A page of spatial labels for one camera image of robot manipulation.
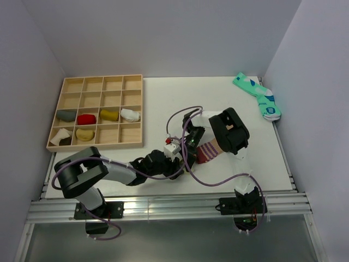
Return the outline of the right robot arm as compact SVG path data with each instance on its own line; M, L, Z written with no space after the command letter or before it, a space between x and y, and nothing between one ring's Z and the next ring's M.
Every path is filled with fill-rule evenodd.
M192 111L183 117L180 145L185 170L196 182L206 187L218 187L234 181L234 192L239 196L236 207L243 213L255 206L252 195L262 192L249 170L246 156L249 138L247 127L233 108L207 111L201 106L193 106ZM239 171L217 183L203 182L193 173L191 168L194 163L213 160L221 153L229 153L248 171Z

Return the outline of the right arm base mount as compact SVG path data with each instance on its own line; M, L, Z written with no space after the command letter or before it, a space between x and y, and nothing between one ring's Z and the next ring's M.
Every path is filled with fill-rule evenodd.
M215 209L222 216L232 215L237 230L249 234L257 229L268 211L265 198L257 186L250 193L234 192L234 197L220 198Z

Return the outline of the tan maroon striped sock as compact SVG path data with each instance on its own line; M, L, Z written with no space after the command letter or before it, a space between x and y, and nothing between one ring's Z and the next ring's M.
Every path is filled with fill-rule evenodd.
M197 148L197 164L204 164L210 162L220 154L224 153L224 151L219 146L216 139L213 139L209 142L206 142Z

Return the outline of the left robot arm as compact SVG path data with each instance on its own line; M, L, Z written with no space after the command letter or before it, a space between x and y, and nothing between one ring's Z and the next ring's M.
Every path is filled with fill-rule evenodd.
M76 199L94 218L100 218L107 210L101 191L94 187L100 180L116 181L126 186L138 186L147 179L174 180L184 173L180 159L153 150L145 157L121 163L103 157L99 150L88 147L67 157L54 166L56 174L51 185L61 190L66 199Z

